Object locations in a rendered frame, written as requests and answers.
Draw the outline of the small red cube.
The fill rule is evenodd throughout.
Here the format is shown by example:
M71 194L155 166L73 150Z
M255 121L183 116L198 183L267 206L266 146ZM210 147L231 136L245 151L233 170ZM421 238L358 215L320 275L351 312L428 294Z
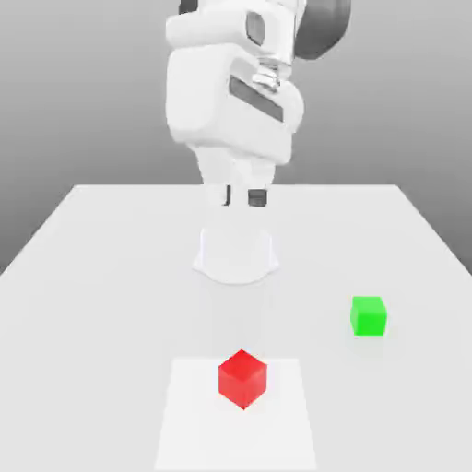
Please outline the small red cube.
M218 392L246 409L265 391L267 364L243 349L218 366Z

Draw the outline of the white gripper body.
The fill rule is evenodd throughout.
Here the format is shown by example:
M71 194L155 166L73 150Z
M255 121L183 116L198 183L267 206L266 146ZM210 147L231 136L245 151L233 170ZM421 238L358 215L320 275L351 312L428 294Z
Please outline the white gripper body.
M173 139L287 164L304 113L303 99L289 81L276 93L257 88L252 83L257 66L253 55L231 43L174 50L166 91Z

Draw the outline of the small green cube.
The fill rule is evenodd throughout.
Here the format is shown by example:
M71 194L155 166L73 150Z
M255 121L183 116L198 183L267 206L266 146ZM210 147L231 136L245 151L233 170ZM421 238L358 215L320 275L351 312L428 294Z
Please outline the small green cube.
M383 336L387 310L377 296L354 296L350 309L350 323L355 336Z

